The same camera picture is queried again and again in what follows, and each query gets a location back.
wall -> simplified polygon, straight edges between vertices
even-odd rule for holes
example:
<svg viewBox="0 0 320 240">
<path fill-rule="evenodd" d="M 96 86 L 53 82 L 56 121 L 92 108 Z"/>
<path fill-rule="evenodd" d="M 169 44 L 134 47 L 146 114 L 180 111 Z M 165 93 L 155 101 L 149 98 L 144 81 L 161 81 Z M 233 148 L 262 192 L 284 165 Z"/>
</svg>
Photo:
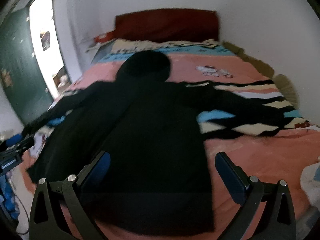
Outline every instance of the wall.
<svg viewBox="0 0 320 240">
<path fill-rule="evenodd" d="M 90 64 L 84 53 L 88 39 L 112 30 L 118 14 L 165 7 L 217 10 L 221 39 L 287 75 L 302 114 L 320 124 L 320 101 L 314 100 L 320 96 L 320 21 L 306 0 L 68 0 L 64 6 L 82 72 Z"/>
<path fill-rule="evenodd" d="M 0 83 L 0 134 L 6 139 L 20 133 L 22 129 L 23 125 L 13 111 Z"/>
</svg>

bedsheet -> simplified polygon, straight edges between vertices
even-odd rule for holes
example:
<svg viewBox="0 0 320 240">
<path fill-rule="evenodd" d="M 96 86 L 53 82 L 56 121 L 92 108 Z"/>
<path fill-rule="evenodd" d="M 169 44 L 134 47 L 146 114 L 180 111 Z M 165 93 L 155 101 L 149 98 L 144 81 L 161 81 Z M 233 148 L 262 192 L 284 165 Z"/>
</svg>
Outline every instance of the bedsheet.
<svg viewBox="0 0 320 240">
<path fill-rule="evenodd" d="M 235 93 L 246 93 L 245 95 L 250 97 L 259 98 L 266 97 L 266 95 L 269 98 L 281 97 L 278 89 L 273 84 L 268 84 L 267 77 L 260 74 L 251 64 L 242 61 L 234 54 L 222 55 L 216 53 L 213 55 L 212 53 L 206 54 L 205 50 L 198 52 L 167 51 L 172 62 L 172 72 L 169 81 L 203 82 L 211 80 L 220 83 L 218 84 L 220 86 L 218 89 L 226 89 Z M 109 56 L 112 55 L 103 57 L 102 61 L 93 65 L 69 89 L 86 88 L 97 80 L 113 81 L 117 70 L 125 58 L 123 58 L 124 55 L 117 55 L 116 57 L 118 58 L 110 58 Z M 210 71 L 202 71 L 202 68 L 199 68 L 199 66 L 209 67 L 209 69 L 213 66 L 215 69 L 227 71 L 232 77 L 227 77 L 223 74 L 216 76 L 210 73 Z M 278 107 L 288 106 L 288 103 L 281 103 L 284 100 L 276 102 L 278 102 L 276 103 Z M 296 121 L 300 123 L 305 120 L 299 119 Z M 241 166 L 248 175 L 257 176 L 261 181 L 276 183 L 280 179 L 286 180 L 291 191 L 296 218 L 299 218 L 309 207 L 308 199 L 300 188 L 300 175 L 304 167 L 317 161 L 317 156 L 319 155 L 318 149 L 320 148 L 320 133 L 318 131 L 292 129 L 281 130 L 274 137 L 241 136 L 231 140 L 211 139 L 205 142 L 205 148 L 214 188 L 215 232 L 201 234 L 188 239 L 217 239 L 239 208 L 232 201 L 215 169 L 214 157 L 220 151 L 225 151 L 236 165 Z M 35 185 L 31 183 L 25 169 L 31 166 L 35 159 L 31 158 L 26 152 L 23 160 L 20 169 L 28 190 L 34 193 Z M 72 233 L 74 236 L 81 238 L 66 208 L 63 211 Z M 252 227 L 248 230 L 245 239 L 252 235 L 254 226 L 257 225 L 262 211 L 263 204 L 260 205 L 258 214 L 252 223 Z M 109 239 L 184 239 L 181 237 L 138 236 L 115 226 L 106 225 L 102 221 L 97 221 L 97 224 Z"/>
</svg>

pink fabric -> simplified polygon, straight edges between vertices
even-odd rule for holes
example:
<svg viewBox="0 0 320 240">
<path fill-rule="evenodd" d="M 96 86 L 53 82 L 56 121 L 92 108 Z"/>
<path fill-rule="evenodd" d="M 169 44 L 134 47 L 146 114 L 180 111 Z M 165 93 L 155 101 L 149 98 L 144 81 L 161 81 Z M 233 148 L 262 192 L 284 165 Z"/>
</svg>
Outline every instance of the pink fabric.
<svg viewBox="0 0 320 240">
<path fill-rule="evenodd" d="M 188 54 L 171 54 L 173 69 L 170 81 L 197 82 L 203 80 L 213 80 L 217 82 L 251 83 L 258 80 L 266 80 L 251 64 L 243 62 L 238 57 L 222 56 L 198 56 Z M 71 89 L 86 88 L 97 80 L 112 81 L 122 62 L 111 62 L 96 64 L 90 68 L 79 81 L 71 85 Z M 196 70 L 198 65 L 214 65 L 216 68 L 223 68 L 230 71 L 235 77 L 227 79 L 225 77 L 204 76 Z M 276 92 L 274 89 L 265 89 L 259 93 Z M 250 176 L 255 175 L 261 181 L 276 183 L 280 179 L 287 181 L 296 218 L 299 218 L 309 207 L 309 202 L 300 188 L 300 175 L 304 167 L 317 162 L 320 149 L 320 132 L 304 129 L 282 130 L 275 137 L 250 137 L 241 136 L 233 140 L 212 139 L 205 142 L 208 156 L 209 169 L 213 184 L 213 209 L 215 232 L 205 233 L 193 237 L 150 237 L 139 236 L 127 232 L 118 227 L 107 225 L 97 221 L 98 226 L 109 239 L 114 240 L 215 240 L 226 228 L 228 223 L 236 214 L 239 205 L 235 204 L 224 186 L 220 176 L 214 166 L 214 157 L 220 151 L 225 151 L 231 160 Z M 21 171 L 28 189 L 34 193 L 35 186 L 30 185 L 31 181 L 25 169 L 34 160 L 24 158 Z M 258 213 L 249 228 L 244 239 L 249 238 L 260 219 L 264 205 L 261 204 Z M 77 231 L 68 210 L 63 208 L 67 223 L 73 235 L 79 239 L 81 236 Z"/>
</svg>

